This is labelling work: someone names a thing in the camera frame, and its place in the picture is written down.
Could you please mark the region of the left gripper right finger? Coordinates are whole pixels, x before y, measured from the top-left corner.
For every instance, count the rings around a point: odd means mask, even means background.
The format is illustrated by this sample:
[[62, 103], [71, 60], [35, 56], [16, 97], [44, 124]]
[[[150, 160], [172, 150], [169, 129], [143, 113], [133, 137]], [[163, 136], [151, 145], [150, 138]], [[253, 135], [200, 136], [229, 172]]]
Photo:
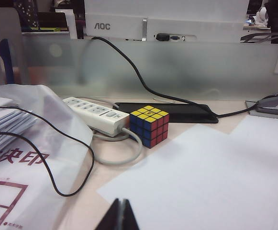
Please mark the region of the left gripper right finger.
[[139, 230], [139, 226], [128, 199], [122, 201], [122, 230]]

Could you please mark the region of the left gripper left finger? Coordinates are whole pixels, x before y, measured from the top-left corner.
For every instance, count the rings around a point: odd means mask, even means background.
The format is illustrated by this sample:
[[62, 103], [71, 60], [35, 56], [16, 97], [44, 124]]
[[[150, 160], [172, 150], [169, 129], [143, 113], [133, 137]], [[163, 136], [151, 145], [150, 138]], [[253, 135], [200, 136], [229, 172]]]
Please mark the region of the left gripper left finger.
[[108, 229], [122, 230], [122, 202], [116, 198], [108, 210]]

